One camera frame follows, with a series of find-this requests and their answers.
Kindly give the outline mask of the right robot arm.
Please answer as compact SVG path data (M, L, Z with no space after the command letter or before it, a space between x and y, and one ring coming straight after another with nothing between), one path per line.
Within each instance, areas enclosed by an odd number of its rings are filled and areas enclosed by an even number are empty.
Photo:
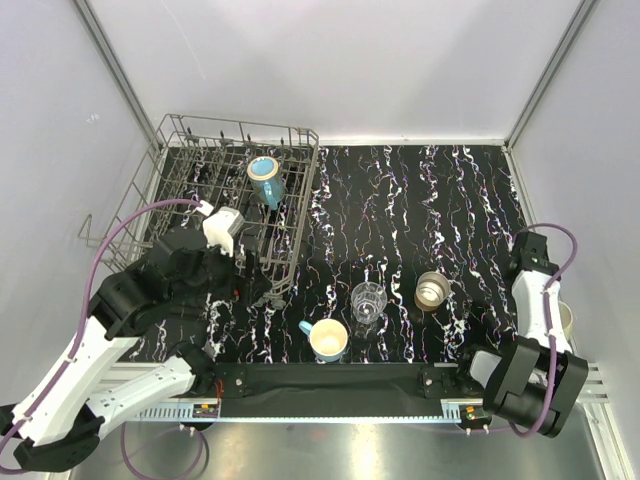
M506 271L517 334L494 351L470 347L452 375L458 393L479 395L483 409L507 421L520 437L556 437L589 372L588 362L573 353L564 334L559 307L561 275L574 261L578 242L564 227L545 226L569 237L569 258L561 266L552 262L547 237L532 226L517 233Z

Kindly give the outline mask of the blue mug cream inside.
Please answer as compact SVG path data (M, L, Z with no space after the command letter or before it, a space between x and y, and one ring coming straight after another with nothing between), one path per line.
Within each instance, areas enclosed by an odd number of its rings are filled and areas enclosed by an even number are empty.
M313 324L300 321L298 328L307 336L317 359L332 363L343 356L349 336L346 327L339 321L330 318Z

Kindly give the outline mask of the blue butterfly mug orange inside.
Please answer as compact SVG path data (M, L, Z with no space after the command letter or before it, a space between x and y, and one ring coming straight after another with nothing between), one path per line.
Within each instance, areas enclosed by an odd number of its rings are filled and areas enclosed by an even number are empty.
M260 201L277 210L285 194L280 162L270 156L255 157L247 166L247 175Z

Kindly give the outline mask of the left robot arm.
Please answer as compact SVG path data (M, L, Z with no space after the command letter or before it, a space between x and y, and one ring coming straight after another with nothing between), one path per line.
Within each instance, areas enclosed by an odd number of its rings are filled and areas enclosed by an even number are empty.
M156 323L198 317L207 299L252 305L272 288L253 253L238 270L232 253L194 229L172 230L123 271L108 276L86 319L36 389L1 408L1 441L19 443L19 472L64 472L90 456L117 426L170 397L203 397L217 388L214 361L178 343L154 370L103 393L95 386Z

